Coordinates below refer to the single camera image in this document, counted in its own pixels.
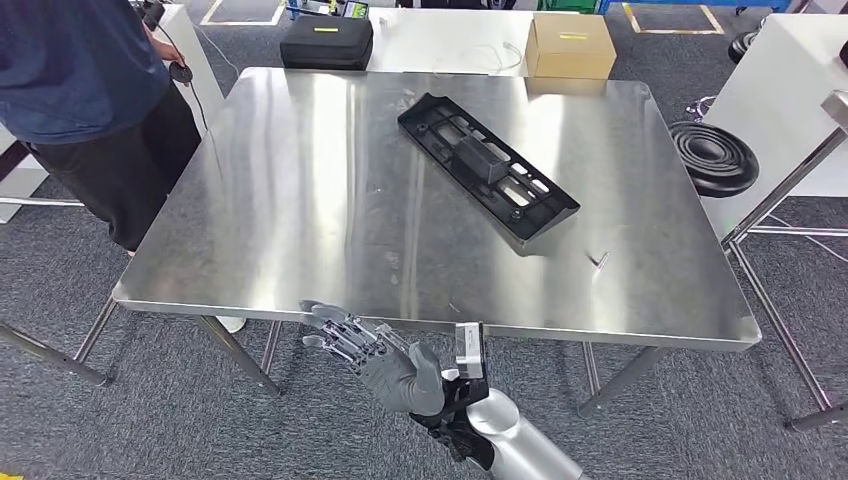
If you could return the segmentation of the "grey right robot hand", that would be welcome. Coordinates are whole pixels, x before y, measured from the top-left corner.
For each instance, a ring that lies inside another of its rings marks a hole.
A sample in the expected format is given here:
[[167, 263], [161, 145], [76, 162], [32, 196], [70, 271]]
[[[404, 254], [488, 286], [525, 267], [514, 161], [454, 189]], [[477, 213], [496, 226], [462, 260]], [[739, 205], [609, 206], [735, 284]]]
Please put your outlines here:
[[343, 361], [384, 407], [422, 416], [441, 412], [441, 366], [428, 346], [335, 305], [302, 300], [300, 309], [301, 321], [319, 331], [304, 336], [303, 344]]

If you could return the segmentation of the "person's hand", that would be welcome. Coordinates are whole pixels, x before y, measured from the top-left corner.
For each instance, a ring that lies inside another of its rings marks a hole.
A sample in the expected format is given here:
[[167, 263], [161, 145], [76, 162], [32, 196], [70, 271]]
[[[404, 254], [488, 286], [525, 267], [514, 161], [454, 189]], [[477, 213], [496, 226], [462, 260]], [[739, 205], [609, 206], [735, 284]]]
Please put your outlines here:
[[152, 44], [155, 51], [163, 61], [176, 63], [181, 68], [185, 67], [183, 56], [172, 44], [162, 42], [157, 39], [153, 39]]

